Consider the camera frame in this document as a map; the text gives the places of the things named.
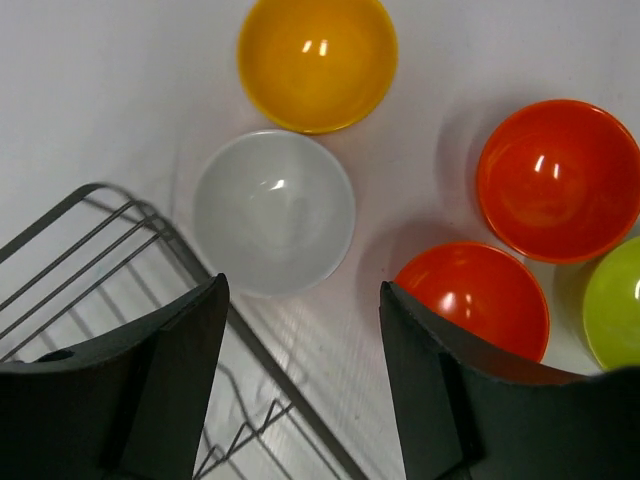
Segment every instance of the yellow bowl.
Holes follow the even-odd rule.
[[[256,107],[282,127],[316,134],[352,125],[380,103],[398,45],[378,0],[259,0],[237,53]]]

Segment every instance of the metal wire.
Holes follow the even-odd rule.
[[[105,191],[110,193],[111,196],[116,194],[121,203],[111,205],[101,197],[98,198],[98,194]],[[178,279],[182,290],[186,291],[192,288],[208,275],[178,232],[153,207],[133,199],[117,187],[106,187],[104,185],[81,187],[16,239],[0,249],[0,267],[14,254],[19,253],[30,241],[41,235],[51,225],[56,224],[61,217],[79,205],[89,206],[95,212],[95,218],[98,220],[97,224],[83,232],[61,254],[48,262],[35,275],[28,278],[5,300],[0,302],[0,320],[3,320],[3,317],[6,318],[8,315],[9,307],[15,307],[20,301],[25,301],[25,298],[28,297],[24,313],[14,314],[16,315],[13,317],[15,320],[0,331],[0,346],[2,346],[3,342],[10,344],[9,337],[16,336],[19,332],[22,332],[22,337],[15,345],[6,349],[3,348],[3,351],[0,352],[0,360],[3,362],[20,361],[20,359],[25,358],[28,356],[26,351],[35,341],[41,342],[47,352],[68,346],[59,344],[60,342],[56,341],[53,335],[49,333],[51,328],[60,324],[63,318],[70,319],[71,325],[74,326],[74,332],[80,335],[80,338],[73,343],[93,338],[96,335],[96,326],[89,321],[90,318],[85,318],[79,311],[79,308],[88,299],[92,301],[93,299],[100,299],[115,320],[116,324],[114,326],[134,320],[135,318],[128,318],[122,298],[114,296],[108,288],[111,282],[115,281],[117,275],[126,274],[127,278],[133,281],[135,292],[129,286],[129,295],[141,296],[153,309],[160,308],[166,304],[167,302],[163,302],[149,284],[151,279],[145,277],[145,273],[134,264],[136,258],[149,252],[153,247],[157,247],[156,250],[163,258],[165,265],[170,267],[165,270],[163,275],[166,277],[167,272],[170,272],[174,279]],[[101,248],[92,252],[90,258],[82,258],[80,260],[79,252],[86,249],[91,242],[107,231],[112,233],[108,244],[101,245]],[[132,243],[132,240],[141,233],[144,233],[144,238],[137,239],[137,242]],[[116,256],[116,258],[112,258],[116,251],[123,257]],[[67,272],[62,268],[73,263],[74,259],[78,260],[78,264],[75,265],[71,272]],[[112,259],[113,264],[108,263],[108,259]],[[97,271],[96,269],[100,271],[100,274],[97,278],[91,277],[90,273]],[[35,292],[36,287],[42,285],[45,280],[52,280],[52,277],[55,276],[54,273],[59,273],[61,270],[64,270],[62,280],[57,280],[56,278],[54,285],[47,293]],[[59,306],[56,302],[62,299],[64,299],[61,303],[62,306]],[[44,313],[48,307],[52,307],[53,311],[47,311],[46,318],[38,325],[32,326],[33,318],[39,313]],[[202,445],[206,448],[207,453],[195,468],[194,479],[204,479],[221,465],[227,465],[241,480],[248,479],[245,474],[245,467],[236,461],[237,454],[248,445],[255,445],[266,453],[271,464],[279,471],[280,477],[292,479],[293,477],[285,464],[264,440],[264,435],[269,429],[285,421],[308,445],[309,451],[320,459],[320,464],[324,466],[324,471],[326,472],[322,478],[341,479],[346,478],[346,476],[339,473],[338,468],[334,466],[335,462],[330,461],[329,456],[323,452],[324,449],[318,445],[324,445],[326,450],[337,460],[337,463],[341,465],[342,470],[351,478],[365,479],[366,476],[357,464],[234,309],[230,311],[228,322],[246,345],[248,351],[255,356],[269,376],[280,387],[282,395],[274,398],[269,403],[264,418],[255,423],[244,402],[233,371],[224,364],[219,363],[216,378],[224,376],[228,380],[235,403],[240,409],[242,423],[226,448],[223,447],[221,441],[213,441],[213,438],[215,438],[214,432],[209,431],[209,428],[205,426],[202,432]],[[300,415],[302,420],[295,418],[294,413],[296,410],[298,411],[296,415]]]

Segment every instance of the dish rack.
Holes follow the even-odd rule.
[[[33,361],[168,304],[210,277],[151,205],[80,187],[0,249],[0,360]],[[227,328],[194,479],[366,479],[238,312]]]

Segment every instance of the metal rack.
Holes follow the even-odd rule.
[[[0,275],[3,362],[106,333],[209,278],[156,209],[102,184],[0,249]],[[193,478],[367,478],[233,307],[227,322]]]

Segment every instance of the black wire rack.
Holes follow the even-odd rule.
[[[0,361],[106,333],[209,277],[153,206],[80,187],[0,249]],[[366,479],[233,307],[227,326],[193,478]]]

